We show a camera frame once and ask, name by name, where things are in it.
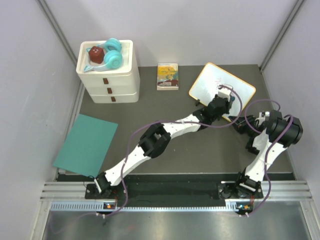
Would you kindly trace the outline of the white three-drawer storage unit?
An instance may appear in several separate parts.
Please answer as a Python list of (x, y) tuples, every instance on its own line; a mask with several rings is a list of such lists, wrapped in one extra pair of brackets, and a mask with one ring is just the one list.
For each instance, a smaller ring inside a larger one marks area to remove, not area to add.
[(86, 48), (105, 41), (84, 41), (80, 45), (76, 73), (94, 103), (135, 103), (139, 100), (140, 75), (132, 40), (119, 40), (122, 44), (122, 65), (113, 70), (84, 72), (88, 54)]

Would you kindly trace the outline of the dark red plush cube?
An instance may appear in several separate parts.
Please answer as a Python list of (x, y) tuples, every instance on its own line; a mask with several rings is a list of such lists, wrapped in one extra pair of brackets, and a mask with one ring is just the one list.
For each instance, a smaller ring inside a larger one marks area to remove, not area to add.
[(99, 46), (93, 46), (89, 52), (89, 58), (93, 63), (101, 64), (104, 61), (104, 50)]

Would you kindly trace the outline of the yellow illustrated book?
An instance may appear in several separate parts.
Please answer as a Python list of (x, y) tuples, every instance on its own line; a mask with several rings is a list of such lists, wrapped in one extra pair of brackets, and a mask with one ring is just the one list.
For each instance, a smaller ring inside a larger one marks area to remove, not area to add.
[(158, 91), (179, 89), (179, 65), (177, 63), (159, 63), (157, 65), (156, 89)]

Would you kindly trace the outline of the teal paper sheet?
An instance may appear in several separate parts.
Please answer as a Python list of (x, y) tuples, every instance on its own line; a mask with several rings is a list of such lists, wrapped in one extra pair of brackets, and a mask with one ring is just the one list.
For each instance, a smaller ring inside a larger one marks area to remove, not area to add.
[(79, 114), (53, 166), (82, 176), (96, 177), (118, 124)]

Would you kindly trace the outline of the whiteboard with orange frame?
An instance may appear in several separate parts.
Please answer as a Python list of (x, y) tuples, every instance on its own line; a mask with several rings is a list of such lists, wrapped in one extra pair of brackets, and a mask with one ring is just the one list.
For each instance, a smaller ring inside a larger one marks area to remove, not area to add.
[(235, 97), (235, 100), (229, 114), (223, 115), (226, 120), (229, 120), (229, 116), (237, 116), (241, 109), (240, 104), (245, 107), (256, 93), (256, 88), (253, 85), (208, 62), (190, 88), (189, 95), (195, 100), (199, 100), (202, 105), (207, 106), (218, 94), (219, 85), (226, 85), (238, 94), (231, 94)]

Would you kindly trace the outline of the teal cat-ear headphones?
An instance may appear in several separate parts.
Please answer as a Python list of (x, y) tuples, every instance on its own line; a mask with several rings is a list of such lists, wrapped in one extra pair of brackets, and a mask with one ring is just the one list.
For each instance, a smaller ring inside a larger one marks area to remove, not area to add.
[(86, 61), (85, 67), (83, 68), (83, 71), (85, 73), (90, 71), (104, 72), (107, 70), (115, 70), (122, 65), (122, 62), (123, 62), (122, 44), (118, 39), (110, 38), (106, 42), (100, 43), (95, 46), (103, 48), (104, 50), (103, 62), (100, 64), (92, 62), (89, 57), (89, 50), (92, 47), (87, 47), (86, 48), (87, 61)]

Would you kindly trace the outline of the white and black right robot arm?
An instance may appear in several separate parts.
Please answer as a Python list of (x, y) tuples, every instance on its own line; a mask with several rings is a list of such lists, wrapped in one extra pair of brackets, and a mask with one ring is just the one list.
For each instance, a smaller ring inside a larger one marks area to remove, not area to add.
[(303, 127), (299, 118), (272, 110), (260, 112), (258, 118), (248, 116), (237, 122), (235, 129), (250, 135), (246, 149), (256, 158), (238, 174), (233, 192), (239, 198), (257, 197), (266, 172), (282, 152), (299, 142)]

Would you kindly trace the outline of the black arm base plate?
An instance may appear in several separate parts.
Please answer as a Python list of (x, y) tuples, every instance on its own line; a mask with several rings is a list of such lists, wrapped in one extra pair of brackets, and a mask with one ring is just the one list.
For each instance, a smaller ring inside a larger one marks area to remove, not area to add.
[(124, 202), (128, 198), (131, 203), (173, 203), (175, 200), (187, 201), (209, 201), (226, 199), (261, 199), (262, 189), (255, 192), (237, 189), (234, 183), (219, 183), (203, 180), (186, 181), (150, 181), (138, 182), (128, 181), (125, 186), (109, 186), (99, 193), (96, 185), (88, 184), (85, 192), (86, 200), (112, 199)]

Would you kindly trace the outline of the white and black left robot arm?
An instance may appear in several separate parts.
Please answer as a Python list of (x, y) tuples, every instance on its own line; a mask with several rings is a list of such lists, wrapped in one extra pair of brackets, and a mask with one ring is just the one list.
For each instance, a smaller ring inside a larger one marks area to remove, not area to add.
[(150, 125), (136, 147), (123, 160), (94, 179), (97, 194), (102, 198), (109, 198), (113, 194), (114, 186), (119, 185), (122, 179), (140, 164), (159, 157), (172, 139), (210, 127), (215, 120), (228, 114), (233, 100), (232, 96), (215, 95), (207, 106), (183, 119)]

